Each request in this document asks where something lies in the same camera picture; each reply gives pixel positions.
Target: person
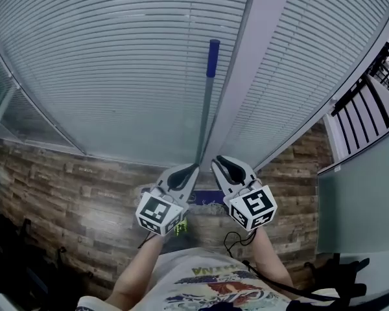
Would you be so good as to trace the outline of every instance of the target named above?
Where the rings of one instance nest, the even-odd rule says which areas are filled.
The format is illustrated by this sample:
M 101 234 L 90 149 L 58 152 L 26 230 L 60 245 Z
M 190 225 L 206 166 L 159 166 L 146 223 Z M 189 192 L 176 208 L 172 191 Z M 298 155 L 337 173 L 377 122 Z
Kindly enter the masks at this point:
M 285 310 L 287 292 L 269 287 L 229 256 L 190 248 L 162 254 L 164 237 L 148 239 L 120 275 L 106 301 L 82 297 L 77 311 Z M 256 268 L 292 287 L 263 226 L 252 241 Z

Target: forearm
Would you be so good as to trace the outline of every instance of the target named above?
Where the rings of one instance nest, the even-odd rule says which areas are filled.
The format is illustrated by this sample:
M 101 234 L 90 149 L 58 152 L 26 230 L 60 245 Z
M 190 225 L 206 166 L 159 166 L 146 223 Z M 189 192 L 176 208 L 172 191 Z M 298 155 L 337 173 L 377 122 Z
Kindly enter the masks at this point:
M 252 242 L 252 251 L 259 272 L 273 281 L 292 287 L 291 276 L 274 251 L 262 226 L 257 228 Z
M 163 237 L 156 235 L 139 250 L 117 279 L 108 303 L 128 310 L 137 304 L 147 289 L 154 266 L 163 247 Z

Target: horizontal blind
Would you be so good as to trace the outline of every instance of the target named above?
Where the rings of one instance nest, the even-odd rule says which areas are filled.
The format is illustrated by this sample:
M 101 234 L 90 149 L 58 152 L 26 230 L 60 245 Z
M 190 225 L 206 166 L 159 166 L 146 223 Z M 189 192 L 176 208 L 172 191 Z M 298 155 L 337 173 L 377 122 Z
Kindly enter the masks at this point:
M 0 138 L 71 146 L 36 111 L 0 62 Z
M 0 40 L 44 108 L 89 154 L 195 159 L 209 40 L 209 126 L 246 0 L 0 0 Z
M 287 0 L 222 153 L 256 167 L 362 58 L 389 0 Z

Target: white cube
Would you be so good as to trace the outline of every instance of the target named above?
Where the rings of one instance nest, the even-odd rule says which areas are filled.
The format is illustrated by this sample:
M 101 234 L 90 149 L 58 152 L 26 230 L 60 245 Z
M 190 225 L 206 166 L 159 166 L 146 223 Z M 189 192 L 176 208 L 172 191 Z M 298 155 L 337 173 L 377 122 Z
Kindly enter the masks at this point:
M 247 231 L 267 224 L 276 211 L 277 203 L 268 185 L 229 201 L 230 216 Z
M 138 224 L 155 234 L 165 236 L 182 221 L 183 207 L 144 192 L 138 205 Z

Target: white graphic t-shirt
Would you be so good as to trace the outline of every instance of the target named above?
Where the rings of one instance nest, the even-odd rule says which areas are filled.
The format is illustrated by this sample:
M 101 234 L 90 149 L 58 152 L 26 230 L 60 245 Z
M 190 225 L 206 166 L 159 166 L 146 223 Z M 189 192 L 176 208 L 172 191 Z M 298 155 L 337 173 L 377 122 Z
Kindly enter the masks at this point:
M 132 310 L 207 310 L 232 303 L 234 310 L 285 310 L 289 299 L 250 273 L 241 262 L 202 248 L 161 255 L 148 292 Z M 77 311 L 118 311 L 95 297 Z

